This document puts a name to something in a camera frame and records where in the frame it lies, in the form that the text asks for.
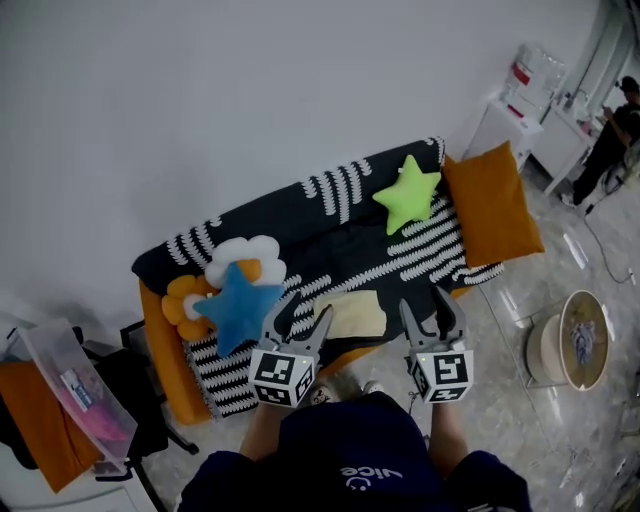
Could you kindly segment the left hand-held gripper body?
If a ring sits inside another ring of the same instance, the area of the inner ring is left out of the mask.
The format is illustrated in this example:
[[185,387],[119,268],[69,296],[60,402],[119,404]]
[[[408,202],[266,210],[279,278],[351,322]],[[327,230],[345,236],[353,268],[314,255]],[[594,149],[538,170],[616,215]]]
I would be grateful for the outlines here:
[[316,378],[321,338],[291,344],[263,337],[252,351],[248,382],[261,403],[296,408]]

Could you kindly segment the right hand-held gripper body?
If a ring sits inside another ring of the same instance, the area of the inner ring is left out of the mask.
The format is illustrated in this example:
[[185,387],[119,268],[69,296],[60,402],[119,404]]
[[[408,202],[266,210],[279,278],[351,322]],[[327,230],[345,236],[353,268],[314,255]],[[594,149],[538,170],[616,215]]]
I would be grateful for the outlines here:
[[474,352],[464,341],[409,342],[408,374],[424,403],[461,400],[474,384]]

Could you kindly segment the cream cloth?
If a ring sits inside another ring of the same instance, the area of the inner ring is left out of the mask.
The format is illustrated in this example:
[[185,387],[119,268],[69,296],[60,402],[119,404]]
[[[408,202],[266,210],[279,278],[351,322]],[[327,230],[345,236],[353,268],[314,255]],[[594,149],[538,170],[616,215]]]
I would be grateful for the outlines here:
[[386,331],[387,316],[375,290],[321,296],[313,303],[314,318],[317,319],[327,306],[333,310],[328,340],[381,337]]

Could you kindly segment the person's left forearm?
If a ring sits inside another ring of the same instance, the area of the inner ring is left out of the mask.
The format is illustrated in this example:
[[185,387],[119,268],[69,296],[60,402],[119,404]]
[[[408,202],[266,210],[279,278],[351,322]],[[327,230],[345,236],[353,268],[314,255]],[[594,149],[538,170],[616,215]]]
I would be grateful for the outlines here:
[[249,423],[239,453],[252,461],[273,455],[278,449],[282,420],[288,413],[289,410],[284,407],[260,403]]

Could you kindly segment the person's right forearm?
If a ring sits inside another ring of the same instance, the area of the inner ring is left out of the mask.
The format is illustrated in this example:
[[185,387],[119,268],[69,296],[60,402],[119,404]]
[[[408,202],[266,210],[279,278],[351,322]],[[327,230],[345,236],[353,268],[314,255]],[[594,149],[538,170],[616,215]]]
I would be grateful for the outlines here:
[[446,479],[469,454],[455,403],[432,406],[429,436],[430,460],[440,476]]

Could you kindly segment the blue star pillow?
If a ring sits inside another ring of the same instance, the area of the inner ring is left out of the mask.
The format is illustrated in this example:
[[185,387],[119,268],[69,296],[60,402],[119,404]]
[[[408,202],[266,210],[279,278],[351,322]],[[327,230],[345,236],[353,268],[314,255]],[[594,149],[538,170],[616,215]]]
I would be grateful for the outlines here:
[[252,284],[234,262],[221,291],[195,302],[193,309],[215,325],[217,354],[226,358],[243,343],[260,340],[262,323],[283,293],[282,284]]

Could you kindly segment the person's left white shoe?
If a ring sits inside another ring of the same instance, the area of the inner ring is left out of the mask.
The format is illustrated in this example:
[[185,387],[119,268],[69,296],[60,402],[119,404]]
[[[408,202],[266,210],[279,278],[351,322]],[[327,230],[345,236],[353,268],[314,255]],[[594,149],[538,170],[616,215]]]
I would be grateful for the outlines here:
[[310,404],[317,406],[323,404],[339,403],[341,401],[337,389],[327,383],[317,383],[310,391]]

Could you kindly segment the white flower pillow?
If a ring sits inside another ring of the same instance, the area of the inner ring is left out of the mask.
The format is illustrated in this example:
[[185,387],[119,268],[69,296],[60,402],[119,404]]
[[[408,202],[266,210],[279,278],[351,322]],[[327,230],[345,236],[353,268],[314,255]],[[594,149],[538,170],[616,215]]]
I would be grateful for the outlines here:
[[273,238],[257,235],[250,239],[236,237],[214,248],[211,262],[205,268],[205,279],[214,288],[224,286],[227,270],[237,265],[253,285],[281,285],[287,267],[280,259],[280,245]]

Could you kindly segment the orange flower pillow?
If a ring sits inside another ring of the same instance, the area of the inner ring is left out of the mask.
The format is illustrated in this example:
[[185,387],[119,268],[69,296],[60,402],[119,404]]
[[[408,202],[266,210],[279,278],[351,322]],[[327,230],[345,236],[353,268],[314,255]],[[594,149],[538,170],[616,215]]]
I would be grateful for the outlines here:
[[163,315],[183,340],[198,342],[215,332],[216,327],[196,312],[194,305],[218,293],[219,290],[212,287],[204,275],[180,276],[169,283],[161,299]]

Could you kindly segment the person's navy shirt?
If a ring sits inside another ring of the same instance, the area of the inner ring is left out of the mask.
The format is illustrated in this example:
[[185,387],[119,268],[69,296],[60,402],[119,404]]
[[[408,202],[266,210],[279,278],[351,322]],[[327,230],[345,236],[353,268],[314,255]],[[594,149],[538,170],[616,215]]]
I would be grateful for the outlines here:
[[528,484],[469,449],[442,478],[429,435],[386,393],[310,405],[282,420],[277,451],[208,456],[176,512],[532,512]]

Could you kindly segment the large orange cushion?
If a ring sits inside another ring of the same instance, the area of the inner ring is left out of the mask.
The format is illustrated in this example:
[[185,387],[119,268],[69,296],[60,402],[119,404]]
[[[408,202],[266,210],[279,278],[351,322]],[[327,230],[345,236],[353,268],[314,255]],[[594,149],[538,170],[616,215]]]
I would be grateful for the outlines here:
[[443,173],[468,266],[492,265],[545,251],[508,141],[461,162],[446,157]]

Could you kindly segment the round cream coffee table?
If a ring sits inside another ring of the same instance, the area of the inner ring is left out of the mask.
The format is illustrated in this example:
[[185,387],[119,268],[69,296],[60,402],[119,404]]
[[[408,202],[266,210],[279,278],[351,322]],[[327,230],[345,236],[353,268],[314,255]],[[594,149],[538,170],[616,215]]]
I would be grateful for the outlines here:
[[[595,322],[596,341],[591,361],[578,363],[571,331],[578,323]],[[587,290],[571,293],[554,312],[535,323],[525,348],[531,389],[569,386],[579,392],[594,388],[608,360],[609,329],[603,306]]]

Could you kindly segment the green star pillow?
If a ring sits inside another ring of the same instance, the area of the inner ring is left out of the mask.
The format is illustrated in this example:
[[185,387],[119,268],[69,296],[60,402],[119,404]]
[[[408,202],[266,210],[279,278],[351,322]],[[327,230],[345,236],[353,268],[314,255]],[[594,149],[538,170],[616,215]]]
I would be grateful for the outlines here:
[[387,210],[387,236],[408,222],[429,220],[431,201],[441,178],[439,171],[424,173],[413,155],[405,158],[396,182],[372,196]]

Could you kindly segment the black office chair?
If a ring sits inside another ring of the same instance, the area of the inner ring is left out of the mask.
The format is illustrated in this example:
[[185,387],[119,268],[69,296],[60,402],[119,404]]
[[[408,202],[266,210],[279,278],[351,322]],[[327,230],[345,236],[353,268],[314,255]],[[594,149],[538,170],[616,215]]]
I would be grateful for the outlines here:
[[[197,454],[198,448],[195,444],[181,439],[169,427],[161,408],[165,399],[156,392],[151,382],[145,358],[128,348],[110,347],[106,353],[99,354],[87,346],[81,328],[72,326],[72,329],[86,354],[94,363],[100,377],[137,422],[137,429],[128,452],[127,467],[129,472],[131,467],[139,464],[142,458],[165,450],[169,443],[177,444],[191,455]],[[5,342],[0,345],[0,363],[32,362],[24,356],[16,357],[7,352],[8,335]],[[0,442],[10,446],[14,452],[24,450],[26,453],[18,458],[19,462],[28,469],[39,470],[2,397],[0,397],[0,408],[5,408],[8,414],[7,418],[0,420]],[[99,461],[86,472],[95,472]],[[100,476],[99,478],[104,480],[119,479]]]

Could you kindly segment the grey blue cloth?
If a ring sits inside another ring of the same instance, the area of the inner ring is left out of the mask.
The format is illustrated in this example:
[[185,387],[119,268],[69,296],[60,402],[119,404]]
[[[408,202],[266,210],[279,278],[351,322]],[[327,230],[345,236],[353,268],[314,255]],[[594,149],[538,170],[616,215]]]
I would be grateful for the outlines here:
[[596,341],[595,322],[578,323],[571,331],[571,340],[579,364],[588,364]]

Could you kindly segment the clear plastic storage box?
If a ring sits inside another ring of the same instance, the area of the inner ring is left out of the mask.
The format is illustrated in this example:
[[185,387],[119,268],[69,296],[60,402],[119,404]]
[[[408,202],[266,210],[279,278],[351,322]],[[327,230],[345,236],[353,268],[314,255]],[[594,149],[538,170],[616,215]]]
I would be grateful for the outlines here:
[[100,377],[69,321],[16,328],[8,335],[7,352],[35,363],[65,411],[101,452],[96,474],[129,476],[128,452],[137,422]]

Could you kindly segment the flat orange cushion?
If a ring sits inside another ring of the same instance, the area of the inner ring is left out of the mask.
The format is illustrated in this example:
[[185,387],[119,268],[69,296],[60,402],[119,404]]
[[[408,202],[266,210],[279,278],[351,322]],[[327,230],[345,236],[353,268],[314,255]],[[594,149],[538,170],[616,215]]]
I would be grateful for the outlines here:
[[35,363],[0,363],[0,397],[53,492],[60,492],[101,458]]

